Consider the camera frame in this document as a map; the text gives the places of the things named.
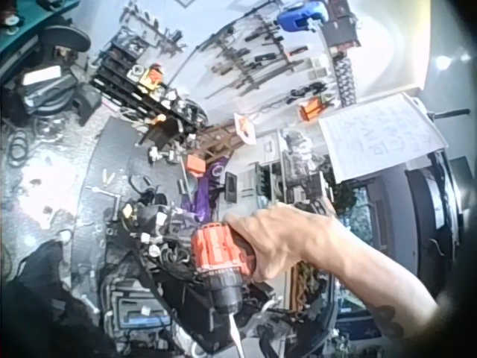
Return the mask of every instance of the drill bit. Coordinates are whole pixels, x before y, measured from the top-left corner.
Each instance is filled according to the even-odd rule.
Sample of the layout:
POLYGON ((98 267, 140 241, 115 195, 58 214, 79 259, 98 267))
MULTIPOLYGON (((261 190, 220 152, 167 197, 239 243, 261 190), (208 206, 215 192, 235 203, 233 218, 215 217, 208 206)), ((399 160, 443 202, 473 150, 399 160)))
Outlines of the drill bit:
POLYGON ((245 358, 244 350, 241 346, 240 332, 237 328, 236 320, 233 318, 233 314, 229 315, 230 320, 230 336, 232 337, 233 342, 236 344, 238 356, 240 358, 245 358))

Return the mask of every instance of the cordless drill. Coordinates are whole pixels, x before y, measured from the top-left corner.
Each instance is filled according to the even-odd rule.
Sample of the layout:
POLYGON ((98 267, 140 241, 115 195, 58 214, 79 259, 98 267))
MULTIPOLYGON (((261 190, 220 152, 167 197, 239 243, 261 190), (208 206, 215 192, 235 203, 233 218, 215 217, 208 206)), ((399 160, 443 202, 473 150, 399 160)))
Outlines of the cordless drill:
POLYGON ((207 289, 212 305, 220 315, 228 315, 230 335, 243 357, 240 334, 233 315, 240 311, 241 288, 256 265, 251 246, 222 222, 204 225, 192 237, 195 265, 207 289))

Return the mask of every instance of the blue container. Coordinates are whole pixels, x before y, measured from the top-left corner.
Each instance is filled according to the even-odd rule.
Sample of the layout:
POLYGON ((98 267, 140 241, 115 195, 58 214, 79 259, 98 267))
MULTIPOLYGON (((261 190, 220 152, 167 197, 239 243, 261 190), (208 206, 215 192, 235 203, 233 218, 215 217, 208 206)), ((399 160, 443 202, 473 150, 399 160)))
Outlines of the blue container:
POLYGON ((298 3, 277 17, 278 25, 287 32, 307 31, 309 19, 328 21, 328 10, 323 2, 298 3))

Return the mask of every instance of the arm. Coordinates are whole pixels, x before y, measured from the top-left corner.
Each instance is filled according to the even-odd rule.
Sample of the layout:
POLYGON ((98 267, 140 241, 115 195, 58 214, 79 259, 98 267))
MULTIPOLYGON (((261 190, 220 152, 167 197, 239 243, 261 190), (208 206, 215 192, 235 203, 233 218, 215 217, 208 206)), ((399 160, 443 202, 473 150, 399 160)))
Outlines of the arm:
MULTIPOLYGON (((413 336, 434 315, 437 309, 434 299, 411 272, 343 229, 333 230, 335 237, 329 241, 331 247, 325 250, 334 254, 332 260, 325 261, 328 267, 321 267, 366 303, 384 336, 389 339, 413 336)), ((315 253, 322 246, 319 241, 318 238, 312 241, 308 252, 315 253)), ((320 258, 314 254, 307 260, 320 266, 320 258)))
POLYGON ((328 201, 322 199, 320 205, 320 214, 281 204, 249 217, 225 218, 255 250, 253 279, 269 280, 305 260, 334 274, 365 302, 383 335, 414 335, 437 308, 427 289, 411 272, 349 232, 328 201))

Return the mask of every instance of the forearm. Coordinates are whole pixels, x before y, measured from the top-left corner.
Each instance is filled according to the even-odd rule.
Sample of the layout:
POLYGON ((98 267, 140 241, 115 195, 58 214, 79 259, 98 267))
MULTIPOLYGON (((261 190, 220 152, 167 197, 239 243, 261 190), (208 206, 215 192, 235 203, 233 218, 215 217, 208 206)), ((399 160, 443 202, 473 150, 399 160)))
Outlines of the forearm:
POLYGON ((435 300, 404 267, 349 232, 330 245, 335 254, 326 269, 366 304, 383 335, 412 336, 432 317, 435 300))

